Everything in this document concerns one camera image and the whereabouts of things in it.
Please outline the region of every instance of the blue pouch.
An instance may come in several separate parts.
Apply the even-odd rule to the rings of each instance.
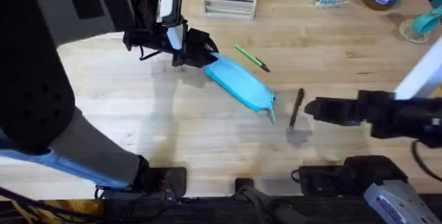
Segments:
[[[268,110],[274,123],[275,95],[267,86],[233,60],[218,53],[212,55],[218,60],[204,67],[206,75],[254,111]]]

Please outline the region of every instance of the wooden tabletop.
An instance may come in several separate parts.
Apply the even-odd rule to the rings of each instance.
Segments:
[[[410,139],[373,139],[369,125],[315,122],[303,111],[296,130],[286,132],[299,88],[306,93],[303,106],[317,96],[355,98],[361,89],[394,90],[431,46],[405,41],[398,25],[429,9],[427,0],[403,0],[387,12],[370,10],[361,0],[330,9],[317,9],[311,0],[258,0],[250,21],[203,17],[201,0],[183,0],[189,25],[209,32],[221,53],[274,91],[275,124],[201,69],[173,68],[170,55],[138,61],[139,50],[128,52],[121,33],[64,45],[59,55],[87,119],[152,167],[186,167],[187,196],[231,195],[237,177],[254,178],[257,188],[270,194],[296,194],[299,186],[290,171],[300,165],[339,164],[370,154],[391,158],[418,192],[442,193],[441,184],[413,161]],[[271,73],[235,44],[259,57]],[[442,174],[442,151],[419,149],[428,166]],[[0,174],[2,187],[34,198],[91,198],[94,190],[86,180],[8,158],[0,159]]]

